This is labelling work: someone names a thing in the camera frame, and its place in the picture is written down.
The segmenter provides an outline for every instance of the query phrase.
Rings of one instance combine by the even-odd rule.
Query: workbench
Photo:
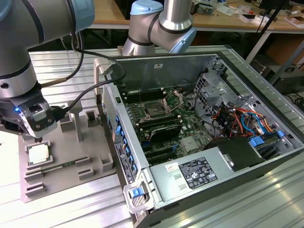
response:
[[[95,50],[117,55],[116,49]],[[187,52],[220,51],[289,118],[302,132],[304,116],[286,105],[287,99],[270,92],[267,81],[258,77],[249,64],[225,46],[190,47]],[[65,77],[77,66],[80,54],[73,51],[30,53],[40,82]],[[93,60],[85,55],[84,63],[72,79],[43,89],[51,105],[74,99],[94,83]],[[233,84],[246,92],[243,85]],[[84,111],[96,109],[94,92],[81,99]],[[29,203],[22,203],[19,185],[18,137],[0,132],[0,226],[1,227],[133,227],[116,174],[85,183]],[[284,163],[264,177],[248,182],[210,199],[155,228],[189,227],[304,227],[304,153]]]
[[[235,2],[236,0],[227,0],[227,2]],[[261,9],[244,0],[240,0],[235,5],[250,6],[251,10],[259,15]],[[273,22],[268,30],[262,35],[261,39],[252,49],[246,61],[251,62],[258,53],[262,45],[266,42],[272,33],[292,33],[304,34],[304,29],[298,29],[284,20],[286,16],[278,16],[278,20]],[[252,23],[244,23],[238,15],[227,16],[217,10],[212,16],[196,14],[193,15],[193,26],[198,31],[214,31],[214,32],[257,32],[258,26]],[[90,27],[92,29],[129,29],[129,20],[125,20],[121,11],[114,0],[95,0],[95,21]]]

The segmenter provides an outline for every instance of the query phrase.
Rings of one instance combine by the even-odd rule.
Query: wooden table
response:
[[[235,5],[250,6],[252,11],[259,15],[261,9],[244,0],[240,0]],[[129,29],[129,20],[125,20],[114,0],[95,0],[95,21],[90,28],[93,29]],[[271,33],[293,33],[304,34],[304,29],[298,29],[284,20],[286,16],[278,16],[278,20],[273,22],[268,30],[263,34],[256,46],[253,48],[247,61],[251,62],[259,49],[268,39]],[[238,15],[227,16],[217,10],[212,16],[196,14],[193,15],[193,26],[198,31],[222,31],[222,32],[257,32],[258,26],[252,23],[244,23]]]

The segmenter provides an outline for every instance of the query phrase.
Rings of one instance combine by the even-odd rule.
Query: circuit board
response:
[[[169,96],[165,99],[125,104],[142,149],[151,165],[200,152],[212,141],[212,136],[202,125],[201,119],[195,114],[188,100],[176,92],[177,90],[168,89],[165,90],[165,94]],[[151,131],[156,131],[164,125],[151,127],[149,130],[138,129],[141,123],[176,116],[180,130],[168,139],[152,142],[148,137]]]

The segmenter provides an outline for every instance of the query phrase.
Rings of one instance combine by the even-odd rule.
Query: black cable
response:
[[[181,82],[182,80],[185,80],[186,82],[188,82],[192,87],[193,87],[193,89],[195,88],[195,86],[193,85],[193,83],[191,83],[188,79],[186,79],[186,78],[180,78],[176,83],[175,83],[175,86],[177,86],[177,84],[179,83],[179,82]]]
[[[72,23],[72,32],[71,32],[72,49],[74,51],[80,52],[81,57],[80,57],[78,65],[77,65],[76,69],[73,71],[73,73],[71,73],[69,76],[64,77],[64,78],[60,78],[60,79],[57,79],[57,80],[54,80],[51,82],[43,83],[40,85],[40,88],[54,86],[54,85],[66,82],[67,80],[71,79],[78,73],[78,71],[80,70],[82,63],[84,61],[84,58],[85,58],[85,54],[84,54],[85,46],[84,46],[84,39],[83,39],[82,33],[79,32],[76,35],[76,18],[75,18],[75,12],[74,12],[74,8],[73,8],[72,0],[66,0],[66,5],[69,9],[68,12],[69,12],[69,15],[71,18],[71,23]]]
[[[84,58],[85,58],[85,46],[84,46],[84,38],[82,36],[82,32],[79,32],[79,42],[80,42],[80,52],[81,52],[80,61],[78,63],[77,68],[74,70],[74,72],[66,77],[66,80],[71,79],[72,77],[74,77],[78,73],[78,71],[80,70],[80,67],[82,66],[82,63],[84,61]]]
[[[263,34],[266,32],[266,30],[268,29],[268,27],[270,26],[271,22],[276,18],[277,14],[279,13],[279,11],[281,10],[281,8],[284,6],[284,4],[287,2],[288,0],[282,0],[280,5],[276,8],[276,10],[274,11],[273,15],[270,17],[270,19],[268,20],[268,22],[265,24],[265,26],[263,27],[262,31],[259,33],[259,36],[258,36],[258,41],[261,39],[261,37],[263,36]],[[255,47],[255,45],[257,44],[257,42],[255,42],[254,44],[251,45],[250,48],[248,48],[246,51],[245,51],[245,54],[243,56],[244,59],[246,59],[251,50]]]
[[[304,96],[299,95],[299,93],[295,93],[297,96],[299,96],[300,98],[304,99]]]
[[[253,4],[254,2],[252,2],[252,5],[254,5],[255,7],[258,7],[259,8],[259,6],[257,6],[256,4]]]
[[[121,76],[120,78],[118,79],[111,79],[111,80],[107,80],[107,81],[104,81],[104,82],[100,82],[100,83],[97,83],[96,85],[93,85],[91,86],[90,88],[87,88],[85,91],[83,91],[70,105],[69,107],[65,108],[65,110],[68,112],[74,105],[76,105],[76,103],[84,96],[86,95],[88,92],[90,92],[91,90],[95,89],[95,88],[98,88],[100,86],[104,86],[106,84],[109,84],[109,83],[115,83],[115,82],[119,82],[121,80],[123,80],[127,73],[124,69],[124,67],[114,58],[111,58],[109,56],[105,56],[103,54],[99,54],[99,53],[96,53],[96,52],[91,52],[91,51],[84,51],[85,54],[88,54],[88,55],[93,55],[93,56],[98,56],[98,57],[102,57],[102,58],[106,58],[110,61],[113,61],[115,62],[122,70],[121,72]]]
[[[261,26],[262,26],[262,24],[263,24],[263,21],[264,21],[265,15],[266,15],[266,10],[265,10],[265,12],[264,12],[264,15],[263,15],[263,18],[262,18],[261,24],[260,24],[260,26],[258,27],[258,29],[257,29],[256,33],[258,33],[258,31],[260,30],[260,28],[261,28]]]

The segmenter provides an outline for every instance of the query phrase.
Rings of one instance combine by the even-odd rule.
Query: table leg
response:
[[[270,32],[265,32],[262,37],[259,39],[259,41],[256,43],[255,47],[251,50],[250,54],[246,58],[246,62],[250,63],[253,58],[256,56],[258,51],[261,49],[262,45],[266,42],[268,37],[270,36]]]

